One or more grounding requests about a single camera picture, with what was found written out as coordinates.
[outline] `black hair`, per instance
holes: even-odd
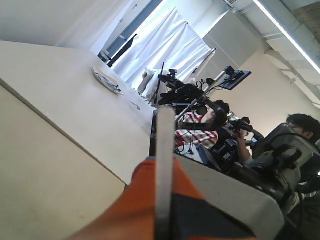
[[[229,104],[222,101],[222,100],[217,100],[213,102],[214,104],[217,104],[220,108],[222,108],[227,114],[230,113],[230,107]]]
[[[312,116],[302,113],[292,114],[288,116],[286,122],[302,128],[304,132],[313,133],[310,142],[315,144],[320,139],[320,122]]]
[[[246,122],[247,124],[251,124],[250,118],[248,118],[247,116],[244,116],[243,118],[241,118],[242,121]]]

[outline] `blade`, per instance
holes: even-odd
[[[174,167],[175,111],[159,109],[155,173],[155,239],[169,239]]]

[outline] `ceiling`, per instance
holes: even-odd
[[[261,0],[260,2],[268,5],[274,18],[320,66],[320,1]],[[252,0],[236,0],[231,7],[244,16],[270,45],[272,49],[267,51],[266,55],[272,63],[309,97],[315,107],[320,108],[320,74],[306,58]]]

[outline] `white curtain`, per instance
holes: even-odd
[[[133,0],[1,0],[0,40],[101,51]]]
[[[174,8],[150,16],[132,47],[113,65],[121,78],[137,89],[145,69],[178,70],[177,78],[187,80],[212,52]]]

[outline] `fluorescent light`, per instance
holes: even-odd
[[[268,12],[268,10],[261,4],[259,0],[253,2],[261,9],[261,11],[273,22],[273,24],[286,36],[286,38],[295,46],[295,48],[304,56],[304,58],[312,65],[312,67],[320,74],[320,68],[309,57],[309,55],[300,47],[300,45],[287,33],[287,31],[275,20],[275,18]]]

